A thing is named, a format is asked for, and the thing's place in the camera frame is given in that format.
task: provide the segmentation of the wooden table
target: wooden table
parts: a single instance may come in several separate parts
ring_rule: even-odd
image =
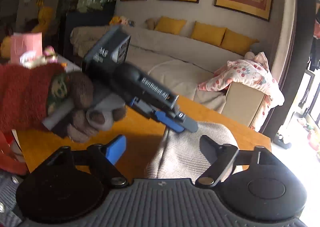
[[[239,148],[242,150],[253,150],[256,145],[262,145],[271,150],[268,137],[234,120],[183,96],[179,97],[178,104],[183,112],[197,121],[225,125],[232,132]],[[110,131],[100,132],[85,144],[74,143],[68,138],[61,139],[53,133],[36,130],[20,131],[18,137],[28,168],[32,172],[61,146],[68,145],[73,150],[84,150],[94,143],[106,144],[119,134],[125,135],[127,149],[116,167],[124,176],[132,179],[144,176],[144,169],[156,153],[164,128],[164,125],[153,120],[147,120],[132,109],[128,109],[127,116],[122,121],[116,122]]]

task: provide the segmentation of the red fuzzy sleeve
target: red fuzzy sleeve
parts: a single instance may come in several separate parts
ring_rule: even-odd
[[[38,127],[46,117],[51,79],[62,72],[60,64],[0,66],[0,131]]]

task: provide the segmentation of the screw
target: screw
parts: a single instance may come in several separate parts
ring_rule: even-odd
[[[214,183],[214,180],[211,177],[201,177],[198,179],[198,182],[203,185],[211,185]]]
[[[19,184],[18,179],[15,176],[11,177],[12,182],[14,182],[15,184]]]
[[[4,210],[4,204],[3,203],[0,203],[0,213],[4,213],[5,210]]]
[[[126,179],[124,179],[123,177],[114,177],[111,179],[111,184],[112,185],[124,185],[126,183]]]
[[[166,184],[167,184],[167,183],[164,182],[164,181],[158,183],[158,185],[161,185],[161,186],[164,186],[164,185],[166,185]]]

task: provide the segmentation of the pink floral blanket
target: pink floral blanket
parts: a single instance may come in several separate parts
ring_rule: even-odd
[[[239,82],[266,95],[251,126],[255,131],[260,130],[271,108],[284,103],[284,96],[269,71],[264,52],[251,60],[228,61],[227,65],[215,71],[213,75],[212,79],[198,85],[199,90],[217,92],[226,88],[231,82]]]

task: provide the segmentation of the throw pillow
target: throw pillow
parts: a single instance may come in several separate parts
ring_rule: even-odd
[[[155,30],[163,33],[179,35],[186,22],[186,20],[175,20],[168,17],[161,17]]]
[[[196,22],[191,38],[215,46],[220,46],[226,30],[227,28],[219,28]]]
[[[150,30],[154,30],[156,26],[156,22],[154,19],[147,19],[146,20],[147,28]]]
[[[253,43],[257,42],[259,42],[259,40],[238,34],[230,29],[227,29],[220,47],[244,56],[247,52],[249,52],[250,46]]]
[[[252,60],[256,57],[256,55],[252,52],[247,52],[245,55],[244,55],[244,60]]]

